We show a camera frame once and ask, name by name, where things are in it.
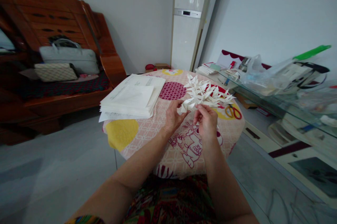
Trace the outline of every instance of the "pink tablecloth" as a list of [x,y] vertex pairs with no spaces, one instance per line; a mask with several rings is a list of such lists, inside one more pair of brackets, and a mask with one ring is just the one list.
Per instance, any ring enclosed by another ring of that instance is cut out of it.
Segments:
[[[165,124],[165,111],[171,100],[188,99],[190,95],[183,87],[188,83],[187,71],[160,70],[144,75],[158,76],[166,79],[154,108],[154,115],[149,119],[138,120],[107,120],[104,122],[103,131],[108,134],[109,144],[119,150],[121,155],[128,159],[137,150],[151,140]],[[198,75],[198,80],[209,80]],[[239,139],[245,120],[229,118],[223,107],[214,108],[218,114],[218,141],[225,157],[228,157],[232,148]],[[198,126],[193,124],[194,112],[190,113],[169,139],[165,154],[153,173],[162,178],[179,178],[195,174],[204,174],[205,163],[202,150],[202,141],[199,136]]]

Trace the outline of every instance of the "forearm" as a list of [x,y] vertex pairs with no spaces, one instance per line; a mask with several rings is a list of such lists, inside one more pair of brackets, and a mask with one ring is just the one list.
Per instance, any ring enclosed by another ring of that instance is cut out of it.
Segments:
[[102,218],[105,223],[120,223],[135,193],[160,162],[170,136],[170,132],[161,129],[108,178],[70,219],[90,214]]
[[219,143],[214,137],[203,141],[203,155],[207,180],[215,212],[219,222],[239,221],[241,218],[256,221],[233,173],[231,172]]
[[131,156],[112,178],[136,192],[153,168],[160,162],[167,141],[172,133],[161,129],[145,146]]

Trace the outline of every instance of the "green handle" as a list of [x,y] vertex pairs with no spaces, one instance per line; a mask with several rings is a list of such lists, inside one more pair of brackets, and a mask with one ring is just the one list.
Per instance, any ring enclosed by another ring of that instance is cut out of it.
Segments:
[[312,50],[309,50],[303,54],[300,54],[298,56],[295,56],[293,57],[293,59],[296,59],[298,61],[301,61],[301,60],[305,60],[305,59],[308,59],[310,57],[313,57],[315,55],[317,55],[318,53],[324,51],[324,50],[327,50],[328,48],[331,48],[331,45],[320,45],[318,46],[317,48],[314,48]]

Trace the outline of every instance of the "gray tile floor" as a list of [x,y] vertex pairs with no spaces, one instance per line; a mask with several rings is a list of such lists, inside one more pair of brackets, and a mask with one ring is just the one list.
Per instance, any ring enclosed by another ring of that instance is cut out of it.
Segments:
[[[69,114],[62,131],[16,146],[0,146],[0,223],[62,223],[117,170],[98,108]],[[314,203],[252,146],[244,134],[230,165],[260,223],[337,223],[336,211]]]

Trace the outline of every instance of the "hand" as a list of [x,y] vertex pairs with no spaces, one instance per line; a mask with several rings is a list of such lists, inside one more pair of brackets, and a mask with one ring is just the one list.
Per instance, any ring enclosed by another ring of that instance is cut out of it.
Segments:
[[193,123],[199,122],[199,134],[203,141],[217,137],[218,114],[207,105],[196,105]]
[[166,110],[166,123],[163,129],[169,132],[170,134],[173,134],[178,129],[178,127],[184,121],[185,117],[191,112],[187,111],[186,113],[179,115],[177,113],[177,108],[181,107],[182,103],[183,101],[180,99],[173,100],[171,101],[170,106]]

